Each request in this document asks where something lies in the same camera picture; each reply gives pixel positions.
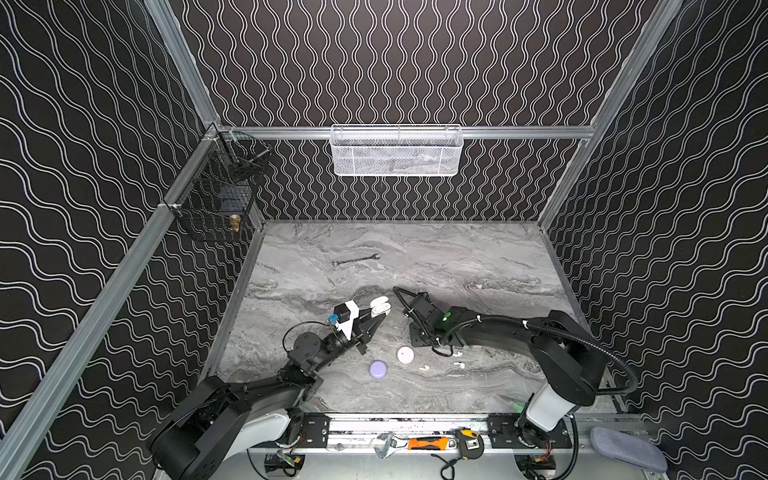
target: marble tabletop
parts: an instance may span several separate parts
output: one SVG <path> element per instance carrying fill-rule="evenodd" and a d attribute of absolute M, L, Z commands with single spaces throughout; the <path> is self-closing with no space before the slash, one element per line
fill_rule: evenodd
<path fill-rule="evenodd" d="M 378 260 L 333 266 L 379 253 Z M 367 306 L 387 295 L 392 312 L 361 356 L 356 349 L 324 369 L 323 385 L 305 405 L 321 412 L 517 412 L 544 382 L 538 364 L 521 355 L 466 347 L 460 358 L 415 349 L 410 364 L 397 360 L 409 345 L 408 320 L 392 286 L 429 292 L 443 309 L 466 306 L 484 313 L 572 314 L 541 234 L 530 223 L 269 223 L 248 290 L 219 365 L 229 381 L 272 376 L 286 363 L 280 341 L 296 323 L 324 322 L 347 300 Z M 286 339 L 326 326 L 296 328 Z M 368 368 L 386 363 L 384 379 Z M 454 362 L 465 364 L 462 369 Z M 600 397 L 590 410 L 615 412 Z"/>

